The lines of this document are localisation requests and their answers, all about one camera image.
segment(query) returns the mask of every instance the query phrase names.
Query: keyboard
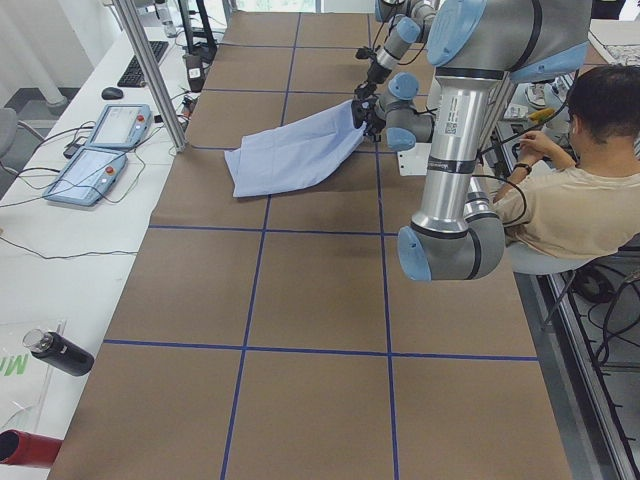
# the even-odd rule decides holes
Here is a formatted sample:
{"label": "keyboard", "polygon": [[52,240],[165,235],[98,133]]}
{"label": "keyboard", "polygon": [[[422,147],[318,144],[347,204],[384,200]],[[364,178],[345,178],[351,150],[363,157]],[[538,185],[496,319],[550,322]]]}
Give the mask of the keyboard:
{"label": "keyboard", "polygon": [[[151,50],[153,51],[153,55],[156,57],[156,61],[160,62],[162,55],[167,51],[169,47],[169,42],[165,42],[162,40],[151,40],[149,42],[151,44]],[[127,69],[124,71],[120,80],[118,80],[119,87],[144,87],[144,75],[142,75],[142,68],[140,68],[140,63],[138,63],[138,59],[133,56]]]}

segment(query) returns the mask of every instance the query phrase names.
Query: blue towel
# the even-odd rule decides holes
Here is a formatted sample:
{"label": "blue towel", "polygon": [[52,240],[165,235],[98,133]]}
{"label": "blue towel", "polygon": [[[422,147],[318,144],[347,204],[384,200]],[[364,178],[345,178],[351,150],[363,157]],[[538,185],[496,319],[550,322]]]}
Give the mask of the blue towel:
{"label": "blue towel", "polygon": [[233,177],[234,197],[290,192],[311,187],[331,175],[360,145],[351,101],[295,123],[242,138],[239,149],[224,153]]}

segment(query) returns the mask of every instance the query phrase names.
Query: white desk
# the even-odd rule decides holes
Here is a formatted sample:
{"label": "white desk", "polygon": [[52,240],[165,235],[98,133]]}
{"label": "white desk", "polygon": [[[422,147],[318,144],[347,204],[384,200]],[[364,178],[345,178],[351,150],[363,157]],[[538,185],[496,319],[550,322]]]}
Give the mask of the white desk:
{"label": "white desk", "polygon": [[[148,29],[150,39],[165,39],[161,29]],[[188,88],[182,49],[169,39],[169,48],[160,70],[170,96]],[[100,92],[115,86],[133,55],[126,35],[122,35],[96,67],[50,135],[96,120],[107,103]],[[123,99],[109,103],[146,103],[158,114],[148,88],[124,89]],[[174,100],[178,105],[182,97]],[[152,125],[153,131],[159,124]],[[67,160],[62,155],[72,134],[47,142],[30,160],[28,167],[60,169]],[[86,251],[137,251],[167,178],[175,149],[166,129],[159,131],[138,149],[147,164],[138,184],[118,204],[104,200],[90,210],[71,209],[39,199],[20,206],[0,208],[3,237],[44,255],[71,255]],[[128,166],[109,192],[119,199],[130,187],[142,165],[132,153]],[[53,177],[30,179],[41,186]],[[19,179],[14,182],[0,205],[39,197]],[[0,323],[66,320],[64,335],[94,355],[122,293],[133,255],[81,257],[73,260],[42,260],[30,253],[0,242]],[[36,433],[57,438],[66,434],[87,376],[72,377],[53,370]],[[3,480],[44,479],[48,470],[0,466]]]}

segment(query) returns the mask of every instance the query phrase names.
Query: black hair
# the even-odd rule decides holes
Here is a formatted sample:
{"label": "black hair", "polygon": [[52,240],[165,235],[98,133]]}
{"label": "black hair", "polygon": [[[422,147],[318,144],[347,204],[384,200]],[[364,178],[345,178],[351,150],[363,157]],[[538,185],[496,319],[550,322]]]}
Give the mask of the black hair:
{"label": "black hair", "polygon": [[606,65],[576,79],[569,115],[577,115],[597,143],[640,133],[640,67]]}

